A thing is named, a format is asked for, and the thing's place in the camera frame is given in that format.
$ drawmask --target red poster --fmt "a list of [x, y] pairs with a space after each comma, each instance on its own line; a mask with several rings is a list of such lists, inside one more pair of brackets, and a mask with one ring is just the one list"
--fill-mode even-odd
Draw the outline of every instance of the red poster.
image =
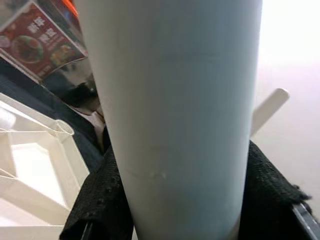
[[41, 79], [85, 57], [34, 3], [1, 31], [0, 47]]

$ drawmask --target black cloth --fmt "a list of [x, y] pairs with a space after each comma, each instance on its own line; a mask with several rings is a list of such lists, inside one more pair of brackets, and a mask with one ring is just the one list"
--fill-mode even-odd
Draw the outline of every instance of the black cloth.
[[[308, 198], [250, 142], [239, 240], [308, 239], [291, 211], [292, 204]], [[133, 222], [111, 147], [99, 170], [85, 180], [60, 239], [80, 240], [87, 221], [96, 228], [91, 240], [132, 239]]]
[[0, 58], [0, 93], [52, 119], [61, 119], [74, 130], [73, 139], [89, 169], [97, 169], [103, 159], [94, 127], [43, 87]]
[[94, 223], [92, 240], [132, 239], [133, 221], [111, 147], [84, 181], [60, 239], [80, 240], [87, 222]]

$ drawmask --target tall cup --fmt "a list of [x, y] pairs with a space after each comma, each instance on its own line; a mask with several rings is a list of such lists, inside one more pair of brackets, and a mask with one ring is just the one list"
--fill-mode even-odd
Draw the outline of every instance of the tall cup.
[[139, 240], [237, 238], [262, 0], [76, 0]]

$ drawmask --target white plastic container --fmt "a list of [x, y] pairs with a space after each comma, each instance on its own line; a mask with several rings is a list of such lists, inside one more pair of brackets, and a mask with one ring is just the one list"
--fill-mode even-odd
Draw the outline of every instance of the white plastic container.
[[0, 94], [0, 238], [57, 240], [89, 174], [73, 129]]
[[139, 240], [235, 240], [262, 0], [76, 0]]

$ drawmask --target white cup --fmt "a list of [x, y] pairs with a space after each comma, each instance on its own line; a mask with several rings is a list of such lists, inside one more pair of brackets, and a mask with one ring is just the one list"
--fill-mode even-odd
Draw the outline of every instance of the white cup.
[[139, 240], [236, 239], [262, 0], [75, 3]]

